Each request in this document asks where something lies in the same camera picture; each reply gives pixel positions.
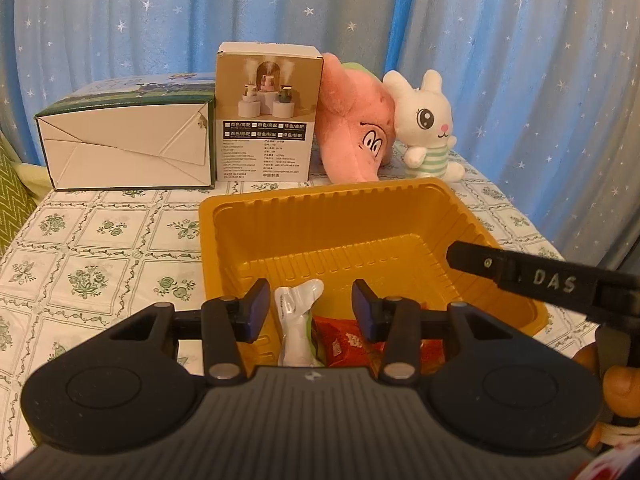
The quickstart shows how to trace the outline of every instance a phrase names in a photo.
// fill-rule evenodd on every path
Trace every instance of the floral tablecloth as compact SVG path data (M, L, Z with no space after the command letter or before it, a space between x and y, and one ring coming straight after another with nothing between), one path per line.
M402 178L399 151L382 178ZM505 247L559 257L503 193L459 155L465 179L452 187ZM33 447L20 414L28 375L62 352L157 300L179 310L205 299L198 204L208 196L322 186L314 152L309 182L220 182L211 190L52 192L0 262L0 468ZM567 355L593 341L584 318L549 307L538 338ZM180 344L178 360L202 373L198 342Z

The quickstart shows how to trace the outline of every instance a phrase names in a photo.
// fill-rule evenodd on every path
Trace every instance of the pink elephant plush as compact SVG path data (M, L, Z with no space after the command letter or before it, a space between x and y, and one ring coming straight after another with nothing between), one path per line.
M324 170L334 184L376 181L396 140L394 100L366 69L345 68L333 54L322 56L316 139Z

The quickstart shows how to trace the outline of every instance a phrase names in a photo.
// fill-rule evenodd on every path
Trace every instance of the white pedestal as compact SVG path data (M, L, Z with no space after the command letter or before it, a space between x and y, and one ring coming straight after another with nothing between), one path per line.
M260 115L260 101L238 101L238 115L251 119Z
M293 117L293 108L293 102L281 103L278 101L274 101L272 115L280 119L289 119Z
M273 114L273 103L276 101L277 92L258 92L258 99L260 100L260 113L262 115Z

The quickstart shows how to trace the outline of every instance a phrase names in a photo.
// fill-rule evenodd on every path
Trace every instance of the yellow plastic tray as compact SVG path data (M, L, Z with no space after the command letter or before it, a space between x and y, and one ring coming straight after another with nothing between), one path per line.
M313 313L353 319L351 284L363 278L380 297L435 310L466 301L527 335L548 320L543 303L448 266L455 240L500 245L434 178L213 196L200 205L200 240L209 299L242 296L257 278L271 290L320 278ZM258 340L240 345L248 368L276 364L281 334L271 306Z

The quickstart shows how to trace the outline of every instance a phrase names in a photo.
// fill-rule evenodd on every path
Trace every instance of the cardboard box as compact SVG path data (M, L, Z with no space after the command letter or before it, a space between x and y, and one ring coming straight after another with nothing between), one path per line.
M212 74L98 81L36 115L54 189L214 183Z
M322 56L313 46L220 45L216 65L218 180L308 179Z

